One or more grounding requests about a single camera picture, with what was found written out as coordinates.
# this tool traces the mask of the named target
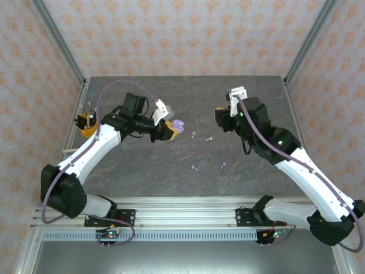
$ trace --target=pen holder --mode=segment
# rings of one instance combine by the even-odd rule
[[[81,115],[82,118],[87,118],[86,114],[83,114]],[[78,127],[78,129],[81,131],[81,135],[86,137],[87,139],[89,139],[93,134],[94,132],[96,131],[98,127],[98,118],[96,118],[96,123],[91,127],[91,128],[88,128],[87,130],[82,130],[81,128]]]

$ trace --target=purple toy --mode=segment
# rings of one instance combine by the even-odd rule
[[[172,127],[177,130],[179,134],[181,134],[184,131],[184,122],[181,120],[174,120],[172,121]]]

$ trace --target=wire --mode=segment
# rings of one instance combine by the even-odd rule
[[[117,107],[113,108],[113,110],[111,112],[116,113],[120,109],[121,109],[121,106],[117,106]]]
[[[147,99],[147,109],[146,109],[146,112],[142,116],[145,116],[149,110],[149,101],[148,101],[148,98],[146,98],[146,99]]]
[[[244,140],[243,138],[241,138],[241,140],[242,140],[242,145],[243,145],[243,147],[244,147],[244,153],[245,153],[246,155],[249,155],[249,154],[251,153],[252,144],[250,145],[249,150],[248,150],[248,152],[247,152],[247,148],[246,148],[245,140]]]
[[[109,83],[108,85],[105,86],[105,88],[103,88],[102,93],[100,94],[99,98],[98,98],[98,102],[96,103],[96,116],[100,117],[100,104],[102,101],[102,98],[104,96],[104,94],[106,93],[106,91],[113,85],[118,84],[118,83],[130,83],[133,84],[137,87],[139,87],[140,89],[142,89],[144,92],[146,92],[153,100],[157,101],[157,99],[143,86],[141,86],[140,84],[133,82],[132,80],[116,80],[113,81],[111,83]],[[46,195],[44,196],[44,200],[43,200],[43,205],[42,205],[42,222],[44,222],[45,224],[51,224],[61,218],[64,217],[64,214],[51,219],[51,220],[47,220],[46,219],[46,207],[47,207],[47,203],[48,203],[48,199],[50,198],[51,192],[53,190],[53,188],[55,187],[55,185],[57,184],[58,180],[60,179],[60,177],[66,172],[66,170],[71,167],[71,165],[75,164],[77,160],[79,160],[82,156],[85,155],[86,152],[88,152],[92,146],[96,143],[96,141],[99,138],[99,134],[100,134],[100,123],[98,123],[97,129],[96,129],[96,134],[92,140],[92,142],[88,145],[88,147],[85,148],[85,150],[83,150],[78,156],[76,156],[75,158],[73,158],[73,160],[71,161],[71,164],[67,164],[55,177],[55,179],[52,181],[51,185],[49,186]]]
[[[275,225],[276,225],[276,221],[273,223],[273,227],[271,228],[270,233],[274,230]]]
[[[257,136],[261,139],[261,141],[267,145],[271,150],[273,150],[274,152],[276,152],[277,154],[285,157],[287,160],[292,160],[294,161],[295,163],[297,164],[300,164],[302,167],[305,167],[307,170],[309,170],[309,172],[313,173],[314,175],[316,175],[325,185],[326,187],[329,188],[329,190],[336,196],[336,198],[343,204],[343,205],[346,205],[345,206],[345,209],[348,210],[348,212],[351,214],[352,218],[354,218],[355,222],[356,222],[356,226],[358,227],[358,231],[359,231],[359,237],[360,237],[360,241],[359,241],[359,246],[356,248],[356,249],[352,249],[352,248],[349,248],[345,245],[343,245],[342,243],[339,243],[339,245],[350,251],[350,252],[353,252],[353,253],[359,253],[362,249],[363,249],[363,246],[364,246],[364,235],[363,235],[363,228],[362,228],[362,225],[360,224],[360,221],[358,219],[358,217],[356,216],[355,212],[346,204],[346,202],[342,199],[342,197],[337,193],[336,190],[333,189],[333,187],[331,186],[331,184],[329,182],[327,182],[327,180],[321,175],[319,174],[318,172],[316,172],[312,167],[308,166],[306,163],[303,163],[302,161],[298,160],[297,158],[294,158],[280,150],[278,150],[277,148],[275,148],[272,144],[269,143],[269,141],[267,141],[265,139],[265,137],[262,136],[262,134],[259,132],[259,130],[257,129],[257,127],[255,126],[254,122],[252,121],[247,109],[246,109],[246,106],[244,104],[244,101],[242,101],[242,99],[237,96],[237,95],[234,95],[233,97],[237,98],[238,102],[240,103],[240,106],[246,116],[246,119],[247,121],[249,122],[252,130],[257,134]]]
[[[133,135],[133,134],[128,134],[130,137],[133,137],[133,138],[136,138],[136,139],[141,139],[143,136],[144,136],[144,133],[140,136],[136,136],[136,135]]]
[[[114,222],[114,223],[120,223],[121,225],[126,225],[127,227],[130,227],[131,228],[131,230],[132,230],[132,235],[131,235],[131,237],[129,237],[127,240],[125,240],[125,241],[120,241],[120,242],[118,242],[118,243],[115,243],[115,244],[111,244],[111,245],[109,245],[110,247],[117,247],[118,245],[122,245],[122,244],[127,244],[127,243],[129,243],[135,236],[136,236],[136,231],[135,231],[135,229],[134,229],[134,227],[131,225],[131,224],[129,224],[129,223],[127,223],[126,221],[122,221],[122,220],[118,220],[118,219],[110,219],[110,218],[105,218],[105,217],[98,217],[98,216],[95,216],[95,215],[90,215],[90,217],[93,217],[93,218],[96,218],[96,219],[99,219],[99,220],[104,220],[104,221],[112,221],[112,222]],[[100,244],[101,246],[103,246],[103,244],[102,244],[102,242],[100,241],[100,239],[104,236],[104,235],[106,235],[106,234],[108,234],[109,232],[108,231],[105,231],[104,233],[101,233],[101,234],[99,234],[99,236],[98,236],[98,244]]]
[[[287,236],[284,239],[282,239],[281,241],[275,241],[270,245],[277,245],[277,244],[281,244],[283,241],[286,241],[294,233],[296,228],[297,228],[297,226],[294,225],[293,228],[289,231],[289,233],[287,234]]]

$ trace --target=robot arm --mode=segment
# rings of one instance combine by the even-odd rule
[[[128,93],[123,105],[115,108],[100,121],[98,135],[97,132],[94,133],[74,154],[56,167],[45,166],[41,175],[41,201],[44,201],[56,175],[69,166],[53,188],[47,205],[70,218],[80,214],[114,218],[116,205],[112,201],[101,196],[85,194],[82,185],[88,174],[106,153],[133,132],[150,134],[152,143],[156,140],[171,140],[177,135],[171,122],[165,121],[173,116],[173,112],[161,100],[156,102],[158,109],[152,114],[152,118],[140,115],[145,100],[145,97]]]
[[[307,164],[314,172],[310,172],[295,161],[287,160],[264,144],[252,130],[235,95],[242,99],[254,124],[270,144]],[[247,98],[247,92],[243,87],[232,89],[226,98],[230,102],[229,108],[216,109],[216,121],[223,131],[235,131],[241,137],[245,151],[245,146],[248,144],[249,151],[253,148],[260,157],[283,171],[314,203],[312,206],[303,206],[264,196],[253,208],[255,215],[259,219],[283,221],[309,229],[317,239],[328,245],[335,245],[347,237],[354,227],[354,219],[345,207],[353,209],[360,218],[365,213],[365,203],[361,200],[353,201],[338,190],[287,129],[272,126],[266,106],[258,98]],[[327,180],[346,204],[337,199],[315,172]]]

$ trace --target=wallpaper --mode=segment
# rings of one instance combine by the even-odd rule
[[[0,15],[0,272],[14,273],[79,86],[30,1],[0,1]]]
[[[45,0],[85,77],[286,75],[325,0]]]
[[[290,88],[310,155],[344,193],[363,200],[364,77],[365,6],[340,0]],[[365,250],[355,257],[365,269]]]

